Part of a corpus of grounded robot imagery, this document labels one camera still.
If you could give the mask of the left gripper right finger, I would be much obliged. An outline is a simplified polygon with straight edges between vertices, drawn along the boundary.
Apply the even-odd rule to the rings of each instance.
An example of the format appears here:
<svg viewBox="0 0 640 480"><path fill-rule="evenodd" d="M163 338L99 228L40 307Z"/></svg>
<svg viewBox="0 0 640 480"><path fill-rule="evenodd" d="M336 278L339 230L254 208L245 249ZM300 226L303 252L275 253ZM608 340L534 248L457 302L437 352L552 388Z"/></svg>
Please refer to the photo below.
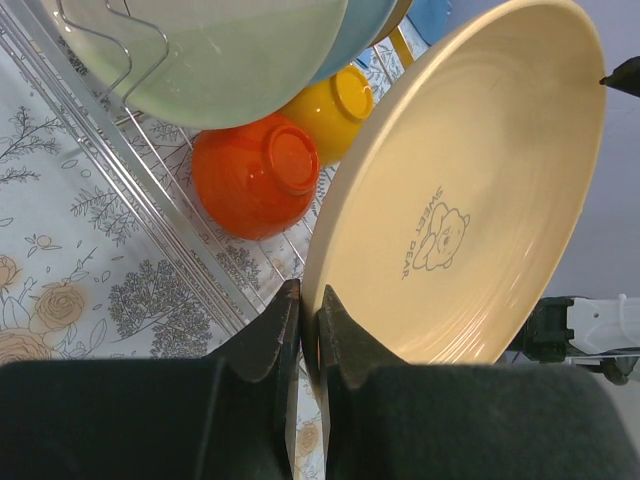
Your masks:
<svg viewBox="0 0 640 480"><path fill-rule="evenodd" d="M613 402L568 366L412 365L327 288L318 311L329 479L635 479Z"/></svg>

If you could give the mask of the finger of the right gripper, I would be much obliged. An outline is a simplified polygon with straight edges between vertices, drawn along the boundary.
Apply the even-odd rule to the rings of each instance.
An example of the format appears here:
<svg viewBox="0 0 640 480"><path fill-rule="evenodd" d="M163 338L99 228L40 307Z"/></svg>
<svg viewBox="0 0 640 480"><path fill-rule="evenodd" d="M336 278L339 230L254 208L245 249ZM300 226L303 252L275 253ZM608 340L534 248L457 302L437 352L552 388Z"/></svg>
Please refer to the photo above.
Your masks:
<svg viewBox="0 0 640 480"><path fill-rule="evenodd" d="M640 97L640 57L629 58L616 67L610 75L599 81L600 85Z"/></svg>

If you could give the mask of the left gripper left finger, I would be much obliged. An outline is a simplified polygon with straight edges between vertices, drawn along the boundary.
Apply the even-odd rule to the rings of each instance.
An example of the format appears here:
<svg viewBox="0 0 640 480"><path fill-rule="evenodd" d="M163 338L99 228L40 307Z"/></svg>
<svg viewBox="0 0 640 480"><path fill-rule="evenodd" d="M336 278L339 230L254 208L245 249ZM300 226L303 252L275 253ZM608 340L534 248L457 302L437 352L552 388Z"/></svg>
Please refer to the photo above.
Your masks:
<svg viewBox="0 0 640 480"><path fill-rule="evenodd" d="M1 369L5 479L289 479L300 284L190 359L23 361Z"/></svg>

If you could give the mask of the plain orange plate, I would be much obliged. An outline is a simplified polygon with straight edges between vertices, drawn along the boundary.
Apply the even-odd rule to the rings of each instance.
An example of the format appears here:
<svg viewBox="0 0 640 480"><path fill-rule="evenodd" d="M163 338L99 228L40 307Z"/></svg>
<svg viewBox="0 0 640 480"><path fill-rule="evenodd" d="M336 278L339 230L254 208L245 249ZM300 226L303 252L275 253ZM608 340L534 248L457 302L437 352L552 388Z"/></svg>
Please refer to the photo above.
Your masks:
<svg viewBox="0 0 640 480"><path fill-rule="evenodd" d="M604 72L576 2L508 1L400 76L338 165L311 236L301 298L313 383L327 288L404 361L501 356L582 212Z"/></svg>

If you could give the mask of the red orange bowl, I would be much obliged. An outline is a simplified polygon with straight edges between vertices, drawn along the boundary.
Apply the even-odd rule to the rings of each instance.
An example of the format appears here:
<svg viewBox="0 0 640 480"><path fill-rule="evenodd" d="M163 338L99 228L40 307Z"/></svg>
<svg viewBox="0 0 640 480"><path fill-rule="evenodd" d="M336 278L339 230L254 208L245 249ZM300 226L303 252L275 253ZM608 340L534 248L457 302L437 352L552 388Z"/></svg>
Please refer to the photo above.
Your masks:
<svg viewBox="0 0 640 480"><path fill-rule="evenodd" d="M302 219L320 172L309 135L280 114L201 131L191 165L197 195L211 218L229 234L252 241L278 235Z"/></svg>

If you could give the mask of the wire dish rack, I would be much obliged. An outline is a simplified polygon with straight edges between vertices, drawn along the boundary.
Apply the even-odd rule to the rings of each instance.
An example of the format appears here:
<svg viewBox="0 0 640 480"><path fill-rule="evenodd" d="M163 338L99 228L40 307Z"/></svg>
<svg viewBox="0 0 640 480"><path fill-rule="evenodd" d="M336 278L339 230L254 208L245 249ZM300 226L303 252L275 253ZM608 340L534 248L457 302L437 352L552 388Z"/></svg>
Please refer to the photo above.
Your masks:
<svg viewBox="0 0 640 480"><path fill-rule="evenodd" d="M184 175L194 132L110 103L32 1L1 4L1 44L92 161L140 228L226 332L255 318L286 280L303 274L308 243L335 173L320 176L310 212L292 229L262 242L224 234L197 206Z"/></svg>

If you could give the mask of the beige and blue plate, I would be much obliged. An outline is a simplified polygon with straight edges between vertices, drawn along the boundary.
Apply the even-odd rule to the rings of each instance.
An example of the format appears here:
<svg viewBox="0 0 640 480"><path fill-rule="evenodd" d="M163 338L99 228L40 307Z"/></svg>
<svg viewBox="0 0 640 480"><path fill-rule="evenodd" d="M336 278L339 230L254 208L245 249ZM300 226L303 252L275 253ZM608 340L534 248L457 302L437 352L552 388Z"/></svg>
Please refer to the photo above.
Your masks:
<svg viewBox="0 0 640 480"><path fill-rule="evenodd" d="M381 31L395 6L395 0L349 0L336 39L309 84L333 76L352 62Z"/></svg>

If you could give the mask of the yellow bowl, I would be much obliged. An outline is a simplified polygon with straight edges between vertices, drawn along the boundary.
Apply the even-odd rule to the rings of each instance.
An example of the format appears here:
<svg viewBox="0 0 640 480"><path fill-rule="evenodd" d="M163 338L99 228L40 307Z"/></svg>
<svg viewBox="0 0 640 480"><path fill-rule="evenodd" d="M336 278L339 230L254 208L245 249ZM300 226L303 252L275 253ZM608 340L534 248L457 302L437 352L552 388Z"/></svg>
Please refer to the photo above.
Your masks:
<svg viewBox="0 0 640 480"><path fill-rule="evenodd" d="M348 65L304 88L278 113L310 136L321 165L329 167L342 160L373 108L367 78L357 67Z"/></svg>

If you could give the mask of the pale green plate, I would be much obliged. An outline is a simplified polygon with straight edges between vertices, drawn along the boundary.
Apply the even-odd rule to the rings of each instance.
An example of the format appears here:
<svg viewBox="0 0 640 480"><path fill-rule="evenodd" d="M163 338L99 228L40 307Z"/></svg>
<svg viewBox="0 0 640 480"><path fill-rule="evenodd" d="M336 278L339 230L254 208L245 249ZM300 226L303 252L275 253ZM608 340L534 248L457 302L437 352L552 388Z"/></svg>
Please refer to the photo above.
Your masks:
<svg viewBox="0 0 640 480"><path fill-rule="evenodd" d="M314 77L344 1L33 1L124 103L188 128L261 119Z"/></svg>

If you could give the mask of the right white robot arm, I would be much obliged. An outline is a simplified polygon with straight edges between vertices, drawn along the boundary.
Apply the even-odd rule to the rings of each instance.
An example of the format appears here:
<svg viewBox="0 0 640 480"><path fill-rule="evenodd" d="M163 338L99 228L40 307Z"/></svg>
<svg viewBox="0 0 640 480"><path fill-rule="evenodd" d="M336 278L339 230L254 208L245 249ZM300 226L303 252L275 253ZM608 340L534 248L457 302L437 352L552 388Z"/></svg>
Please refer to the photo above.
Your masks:
<svg viewBox="0 0 640 480"><path fill-rule="evenodd" d="M508 349L615 385L639 378L639 60L600 81L613 104L581 219L550 286Z"/></svg>

